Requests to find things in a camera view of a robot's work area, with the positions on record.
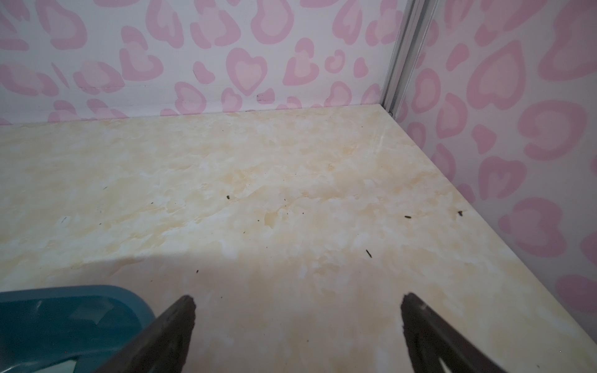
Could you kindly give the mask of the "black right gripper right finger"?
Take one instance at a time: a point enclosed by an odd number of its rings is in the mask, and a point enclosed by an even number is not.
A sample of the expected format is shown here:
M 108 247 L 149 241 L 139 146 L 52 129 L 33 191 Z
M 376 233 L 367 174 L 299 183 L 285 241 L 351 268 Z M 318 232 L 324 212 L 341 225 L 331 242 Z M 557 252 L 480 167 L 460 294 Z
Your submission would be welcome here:
M 414 371 L 504 371 L 415 293 L 404 295 L 400 309 Z

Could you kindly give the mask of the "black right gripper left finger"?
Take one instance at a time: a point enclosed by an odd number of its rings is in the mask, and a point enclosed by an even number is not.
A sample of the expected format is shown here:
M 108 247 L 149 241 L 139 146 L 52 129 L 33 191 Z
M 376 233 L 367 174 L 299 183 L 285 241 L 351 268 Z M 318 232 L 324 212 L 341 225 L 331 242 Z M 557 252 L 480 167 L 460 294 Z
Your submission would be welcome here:
M 98 372 L 181 372 L 195 325 L 194 300 L 180 297 Z

